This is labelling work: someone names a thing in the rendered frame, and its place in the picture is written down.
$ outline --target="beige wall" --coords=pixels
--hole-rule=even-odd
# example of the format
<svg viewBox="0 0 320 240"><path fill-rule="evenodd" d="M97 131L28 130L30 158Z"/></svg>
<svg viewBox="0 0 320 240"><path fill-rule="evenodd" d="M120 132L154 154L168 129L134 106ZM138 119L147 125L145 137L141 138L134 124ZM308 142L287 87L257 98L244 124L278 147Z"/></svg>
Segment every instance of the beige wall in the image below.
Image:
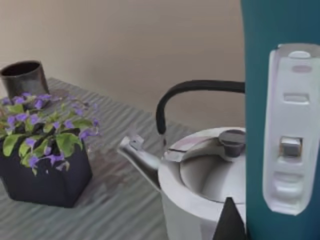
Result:
<svg viewBox="0 0 320 240"><path fill-rule="evenodd" d="M236 0L0 0L0 32L0 67L38 59L48 77L148 111L176 83L244 79ZM243 103L186 93L167 115L196 128L243 125Z"/></svg>

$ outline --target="table surface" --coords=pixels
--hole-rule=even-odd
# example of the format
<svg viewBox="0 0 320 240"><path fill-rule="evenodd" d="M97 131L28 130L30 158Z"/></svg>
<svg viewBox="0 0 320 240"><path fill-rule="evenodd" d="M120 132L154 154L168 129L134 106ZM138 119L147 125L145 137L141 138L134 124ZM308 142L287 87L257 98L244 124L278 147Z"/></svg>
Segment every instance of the table surface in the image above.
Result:
<svg viewBox="0 0 320 240"><path fill-rule="evenodd" d="M127 129L136 124L137 132L145 138L145 149L161 155L155 118L54 78L48 79L48 85L53 94L70 94L98 104L96 112L87 113L99 119L102 135L86 142L91 149L93 179L76 207L70 209L13 201L0 183L0 239L167 240L160 194L116 149ZM169 143L191 133L187 127L168 123Z"/></svg>

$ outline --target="kettle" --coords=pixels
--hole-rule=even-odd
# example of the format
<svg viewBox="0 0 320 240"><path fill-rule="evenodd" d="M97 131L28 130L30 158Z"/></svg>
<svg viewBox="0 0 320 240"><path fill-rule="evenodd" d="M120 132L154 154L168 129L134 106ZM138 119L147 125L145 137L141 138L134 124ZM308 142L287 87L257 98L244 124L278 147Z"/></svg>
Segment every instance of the kettle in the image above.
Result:
<svg viewBox="0 0 320 240"><path fill-rule="evenodd" d="M168 100L180 93L205 90L244 93L245 84L192 80L169 89L156 110L164 146ZM170 240L212 240L228 197L246 222L245 134L241 127L202 130L168 147L161 159L144 151L144 140L134 132L121 141L118 152L161 193Z"/></svg>

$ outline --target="kettle handle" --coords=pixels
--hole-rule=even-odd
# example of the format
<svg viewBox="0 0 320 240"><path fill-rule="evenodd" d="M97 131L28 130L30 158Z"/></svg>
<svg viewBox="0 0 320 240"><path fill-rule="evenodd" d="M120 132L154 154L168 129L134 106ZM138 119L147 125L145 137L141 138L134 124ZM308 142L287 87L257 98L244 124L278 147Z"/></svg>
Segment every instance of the kettle handle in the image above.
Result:
<svg viewBox="0 0 320 240"><path fill-rule="evenodd" d="M220 91L232 93L245 93L245 83L223 80L191 80L178 83L171 87L160 99L155 113L156 128L160 135L166 132L165 107L167 102L175 95L191 91Z"/></svg>

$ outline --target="dark cup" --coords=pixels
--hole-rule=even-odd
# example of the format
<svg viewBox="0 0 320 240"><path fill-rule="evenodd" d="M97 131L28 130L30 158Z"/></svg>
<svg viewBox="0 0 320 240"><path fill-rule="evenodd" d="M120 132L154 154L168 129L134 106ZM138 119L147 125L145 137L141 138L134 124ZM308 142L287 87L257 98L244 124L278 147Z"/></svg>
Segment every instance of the dark cup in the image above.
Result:
<svg viewBox="0 0 320 240"><path fill-rule="evenodd" d="M49 89L40 61L20 61L6 66L0 71L0 77L9 98L21 96L49 94Z"/></svg>

